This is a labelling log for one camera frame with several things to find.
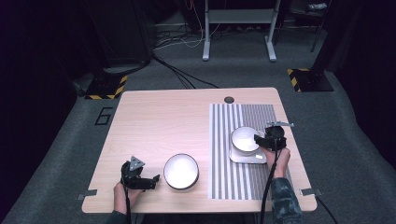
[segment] wooden table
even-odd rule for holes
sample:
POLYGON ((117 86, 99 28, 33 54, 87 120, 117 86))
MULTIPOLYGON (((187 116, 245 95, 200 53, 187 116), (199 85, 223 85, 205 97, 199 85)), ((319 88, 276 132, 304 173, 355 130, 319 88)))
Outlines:
MULTIPOLYGON (((135 213, 260 212, 262 201, 208 198, 209 105, 225 104, 227 96, 234 98, 234 104, 273 105, 276 118, 288 121, 274 88, 126 91, 89 186, 97 189, 97 194, 85 197, 82 210, 85 213, 113 210, 113 187, 120 181, 120 168, 134 155, 146 163, 142 177, 161 175, 155 190, 141 194, 133 207, 135 213), (176 192, 163 179, 165 163, 177 153, 193 156, 199 165, 199 180, 189 192, 176 192)), ((289 168, 295 193, 303 211, 315 210, 315 198, 299 192, 311 187, 291 129, 284 129, 291 150, 289 168)), ((266 208, 271 209, 270 202, 266 208)))

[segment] human hand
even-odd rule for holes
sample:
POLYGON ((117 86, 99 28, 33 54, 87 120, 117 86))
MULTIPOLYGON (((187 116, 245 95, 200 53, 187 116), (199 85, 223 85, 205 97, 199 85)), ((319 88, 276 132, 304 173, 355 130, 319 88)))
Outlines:
MULTIPOLYGON (((114 210, 127 214, 127 208, 126 208, 126 202, 125 202, 125 191, 123 185, 119 182, 116 184, 114 187, 114 210)), ((137 201, 137 197, 139 194, 143 192, 142 189, 128 189, 128 198, 131 207, 134 206, 134 204, 137 201)))
MULTIPOLYGON (((267 158, 267 165, 268 169, 271 170, 274 161, 275 161, 275 152, 271 151, 265 147, 260 147, 262 151, 265 154, 265 157, 267 158)), ((286 169, 288 168, 288 163, 290 159, 290 149, 284 147, 282 150, 279 150, 278 152, 278 159, 276 162, 276 169, 274 172, 274 178, 280 178, 280 177, 285 177, 286 175, 286 169)))

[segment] metal stand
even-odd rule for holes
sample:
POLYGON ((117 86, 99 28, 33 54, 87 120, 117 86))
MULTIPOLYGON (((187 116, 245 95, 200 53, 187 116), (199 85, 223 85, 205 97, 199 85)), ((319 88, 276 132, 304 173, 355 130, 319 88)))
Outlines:
POLYGON ((280 0, 276 0, 274 8, 269 9, 216 9, 209 11, 208 0, 205 0, 205 45, 202 59, 209 61, 210 51, 210 23, 271 23, 269 35, 265 37, 265 44, 271 62, 276 61, 274 45, 272 43, 274 29, 276 25, 277 13, 279 11, 280 0))

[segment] striped mat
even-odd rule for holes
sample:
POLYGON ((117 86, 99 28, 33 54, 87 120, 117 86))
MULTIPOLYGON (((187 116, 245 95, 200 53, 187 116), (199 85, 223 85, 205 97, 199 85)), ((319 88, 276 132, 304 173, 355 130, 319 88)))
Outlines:
POLYGON ((210 105, 210 199, 262 200, 269 175, 266 164, 236 163, 230 159, 230 133, 243 126, 265 131, 276 121, 272 105, 210 105))

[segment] yellow and black warning tape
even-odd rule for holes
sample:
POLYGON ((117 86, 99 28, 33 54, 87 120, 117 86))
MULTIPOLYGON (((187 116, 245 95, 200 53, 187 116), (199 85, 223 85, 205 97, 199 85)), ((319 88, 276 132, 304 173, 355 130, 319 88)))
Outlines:
POLYGON ((301 91, 300 86, 298 85, 297 78, 294 75, 294 72, 296 72, 296 71, 309 71, 309 69, 307 69, 307 68, 288 69, 288 74, 290 77, 291 85, 293 86, 295 91, 301 91))
POLYGON ((117 87, 117 90, 114 92, 114 94, 108 94, 108 95, 101 95, 101 94, 95 94, 95 95, 85 95, 85 99, 91 99, 91 100, 105 100, 105 99, 117 99, 120 97, 122 90, 125 86, 126 79, 128 77, 124 76, 120 80, 120 85, 117 87))

